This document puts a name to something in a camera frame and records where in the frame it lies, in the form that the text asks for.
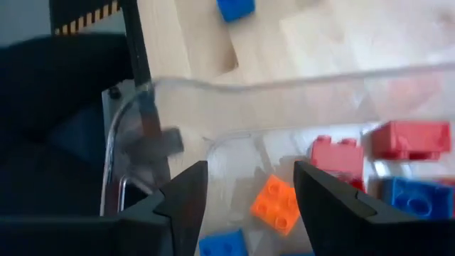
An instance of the plastic brick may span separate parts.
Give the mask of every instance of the plastic brick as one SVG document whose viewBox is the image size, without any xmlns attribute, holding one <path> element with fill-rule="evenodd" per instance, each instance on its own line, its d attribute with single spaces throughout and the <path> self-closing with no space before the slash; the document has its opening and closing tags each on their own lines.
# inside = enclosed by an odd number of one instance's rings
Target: plastic brick
<svg viewBox="0 0 455 256">
<path fill-rule="evenodd" d="M 226 22 L 236 21 L 255 11 L 255 0 L 217 0 L 217 3 Z"/>
<path fill-rule="evenodd" d="M 447 219 L 454 210 L 454 190 L 436 183 L 391 178 L 382 183 L 382 199 L 424 219 Z"/>
<path fill-rule="evenodd" d="M 282 235 L 289 234 L 300 216 L 295 189 L 274 175 L 269 177 L 250 210 Z"/>
<path fill-rule="evenodd" d="M 388 160 L 437 160 L 451 151 L 448 122 L 392 121 L 371 134 L 373 156 Z"/>
<path fill-rule="evenodd" d="M 441 178 L 438 180 L 438 183 L 455 188 L 455 178 Z M 455 206 L 454 210 L 452 211 L 452 218 L 455 217 Z"/>
<path fill-rule="evenodd" d="M 241 230 L 203 238 L 199 240 L 199 251 L 201 256 L 248 256 Z"/>
<path fill-rule="evenodd" d="M 330 136 L 319 136 L 311 149 L 311 163 L 327 172 L 361 178 L 363 147 L 357 146 L 355 139 L 343 139 L 333 144 Z"/>
</svg>

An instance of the red lego brick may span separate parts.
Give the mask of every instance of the red lego brick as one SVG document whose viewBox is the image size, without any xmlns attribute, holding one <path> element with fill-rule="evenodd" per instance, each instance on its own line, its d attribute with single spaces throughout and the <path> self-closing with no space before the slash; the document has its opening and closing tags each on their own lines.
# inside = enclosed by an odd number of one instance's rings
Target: red lego brick
<svg viewBox="0 0 455 256">
<path fill-rule="evenodd" d="M 392 121 L 371 134 L 376 159 L 437 160 L 451 151 L 448 122 Z"/>
<path fill-rule="evenodd" d="M 355 139 L 333 144 L 330 136 L 319 136 L 311 149 L 311 163 L 329 173 L 362 179 L 363 147 L 358 146 Z"/>
</svg>

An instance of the black and yellow tape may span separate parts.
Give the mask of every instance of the black and yellow tape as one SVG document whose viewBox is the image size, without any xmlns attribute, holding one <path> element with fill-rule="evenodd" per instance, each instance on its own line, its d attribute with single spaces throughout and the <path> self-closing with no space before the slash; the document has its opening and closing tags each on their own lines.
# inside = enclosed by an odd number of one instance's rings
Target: black and yellow tape
<svg viewBox="0 0 455 256">
<path fill-rule="evenodd" d="M 77 20 L 71 21 L 54 30 L 54 34 L 57 36 L 65 36 L 68 34 L 75 34 L 86 26 L 90 26 L 93 23 L 100 21 L 112 14 L 117 13 L 120 10 L 118 0 L 114 0 L 111 4 L 104 5 L 101 9 L 96 9 L 87 13 L 84 16 L 79 17 Z"/>
</svg>

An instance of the orange lego brick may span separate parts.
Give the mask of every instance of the orange lego brick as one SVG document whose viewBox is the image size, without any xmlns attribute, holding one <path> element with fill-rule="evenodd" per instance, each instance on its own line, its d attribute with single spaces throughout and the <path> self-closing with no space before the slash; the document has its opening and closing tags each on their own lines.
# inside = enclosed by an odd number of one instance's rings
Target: orange lego brick
<svg viewBox="0 0 455 256">
<path fill-rule="evenodd" d="M 269 177 L 250 210 L 282 235 L 289 234 L 300 216 L 295 189 L 274 175 Z"/>
</svg>

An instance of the clear plastic container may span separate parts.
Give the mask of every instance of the clear plastic container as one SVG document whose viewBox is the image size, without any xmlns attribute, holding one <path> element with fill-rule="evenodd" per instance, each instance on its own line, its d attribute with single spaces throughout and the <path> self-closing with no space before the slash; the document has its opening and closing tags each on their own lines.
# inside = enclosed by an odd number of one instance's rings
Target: clear plastic container
<svg viewBox="0 0 455 256">
<path fill-rule="evenodd" d="M 334 140 L 354 137 L 361 141 L 367 151 L 365 180 L 390 175 L 425 179 L 455 176 L 454 153 L 443 155 L 438 162 L 385 163 L 368 157 L 371 129 L 391 119 L 453 122 L 454 98 L 454 64 L 250 87 L 157 80 L 145 85 L 114 118 L 101 212 L 106 215 L 121 210 L 122 187 L 129 181 L 153 193 L 168 179 L 146 161 L 132 165 L 132 156 L 123 150 L 131 141 L 156 134 L 145 127 L 157 124 L 158 116 L 162 130 L 177 127 L 183 140 L 184 151 L 167 160 L 171 177 L 196 161 L 208 160 L 201 237 L 242 228 L 251 255 L 308 252 L 311 246 L 301 220 L 284 238 L 250 215 L 250 206 L 268 175 L 276 174 L 291 183 L 293 161 L 305 159 L 313 140 L 327 134 Z"/>
</svg>

